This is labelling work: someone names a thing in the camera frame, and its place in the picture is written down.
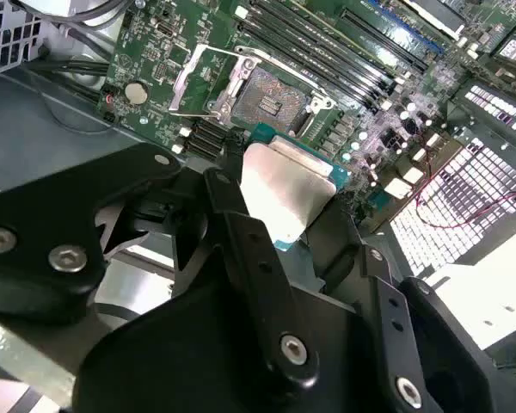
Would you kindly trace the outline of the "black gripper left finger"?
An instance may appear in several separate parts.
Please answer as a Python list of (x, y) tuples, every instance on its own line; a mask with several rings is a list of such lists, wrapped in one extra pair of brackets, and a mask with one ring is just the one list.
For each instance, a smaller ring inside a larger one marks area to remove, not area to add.
[(286, 278), (229, 170), (196, 172), (137, 144), (0, 192), (0, 315), (81, 320), (110, 257), (151, 232), (174, 239), (181, 295), (215, 279)]

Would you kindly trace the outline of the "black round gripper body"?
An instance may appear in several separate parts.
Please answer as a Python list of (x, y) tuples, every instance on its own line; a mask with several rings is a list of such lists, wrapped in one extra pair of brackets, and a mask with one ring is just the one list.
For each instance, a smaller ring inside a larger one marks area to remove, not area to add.
[(396, 412), (395, 370), (376, 342), (402, 295), (365, 280), (350, 307), (255, 277), (189, 288), (88, 355), (76, 412)]

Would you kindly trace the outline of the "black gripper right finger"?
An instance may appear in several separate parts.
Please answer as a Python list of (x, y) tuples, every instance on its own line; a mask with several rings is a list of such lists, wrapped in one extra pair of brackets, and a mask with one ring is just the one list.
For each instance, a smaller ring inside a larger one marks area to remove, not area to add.
[(362, 323), (369, 372), (391, 412), (495, 412), (492, 376), (479, 348), (424, 282), (395, 282), (339, 200), (306, 231), (322, 293)]

